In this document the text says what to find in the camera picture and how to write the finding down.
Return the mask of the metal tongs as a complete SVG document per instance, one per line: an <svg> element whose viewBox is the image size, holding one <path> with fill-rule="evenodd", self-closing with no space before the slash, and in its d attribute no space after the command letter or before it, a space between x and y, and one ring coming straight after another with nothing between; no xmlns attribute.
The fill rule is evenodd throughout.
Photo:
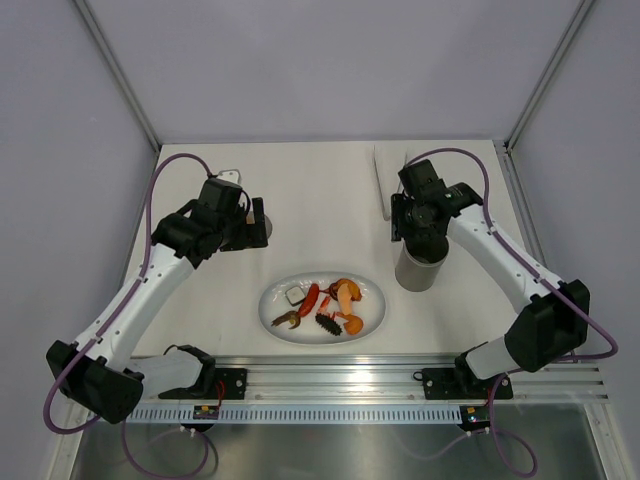
<svg viewBox="0 0 640 480"><path fill-rule="evenodd" d="M409 150L403 143L375 144L371 152L375 186L384 221L391 219L391 196L402 189L398 172L409 160Z"/></svg>

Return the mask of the fried orange tempura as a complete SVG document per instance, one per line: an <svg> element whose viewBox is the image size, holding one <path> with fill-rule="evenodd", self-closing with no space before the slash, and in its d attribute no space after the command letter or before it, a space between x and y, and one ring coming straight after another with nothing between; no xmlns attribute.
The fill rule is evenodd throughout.
<svg viewBox="0 0 640 480"><path fill-rule="evenodd" d="M360 287L353 280L348 278L341 278L337 280L332 287L333 292L335 293L335 297L338 297L338 291L342 286L347 287L347 291L349 292L351 299L353 301L360 301L362 298L362 293Z"/></svg>

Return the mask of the pale pink salmon slice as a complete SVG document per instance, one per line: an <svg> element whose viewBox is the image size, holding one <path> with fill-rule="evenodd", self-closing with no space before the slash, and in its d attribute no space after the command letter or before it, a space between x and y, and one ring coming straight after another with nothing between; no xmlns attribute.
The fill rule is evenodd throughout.
<svg viewBox="0 0 640 480"><path fill-rule="evenodd" d="M337 301L341 314L346 317L353 314L352 295L347 283L342 283L337 290Z"/></svg>

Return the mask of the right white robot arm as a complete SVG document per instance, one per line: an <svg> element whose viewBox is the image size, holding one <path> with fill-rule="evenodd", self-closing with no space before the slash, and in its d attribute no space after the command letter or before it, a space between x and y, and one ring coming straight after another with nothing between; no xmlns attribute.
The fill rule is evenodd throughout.
<svg viewBox="0 0 640 480"><path fill-rule="evenodd" d="M432 287L457 243L501 288L516 318L507 332L460 355L441 371L425 369L428 399L512 398L500 375L534 373L578 347L588 335L590 293L540 266L491 218L488 203L466 183L445 184L428 160L407 163L391 197L391 239L402 245L397 282L410 292Z"/></svg>

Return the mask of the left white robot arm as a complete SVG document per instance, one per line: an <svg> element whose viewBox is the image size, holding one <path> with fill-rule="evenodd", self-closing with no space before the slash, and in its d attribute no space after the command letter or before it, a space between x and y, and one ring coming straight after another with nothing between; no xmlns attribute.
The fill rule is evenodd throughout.
<svg viewBox="0 0 640 480"><path fill-rule="evenodd" d="M219 389L216 360L183 345L142 360L132 354L174 291L217 252L268 245L264 201L222 175L208 178L197 198L146 233L144 256L103 313L70 343L46 353L56 393L111 424L123 422L146 398L170 393L203 398Z"/></svg>

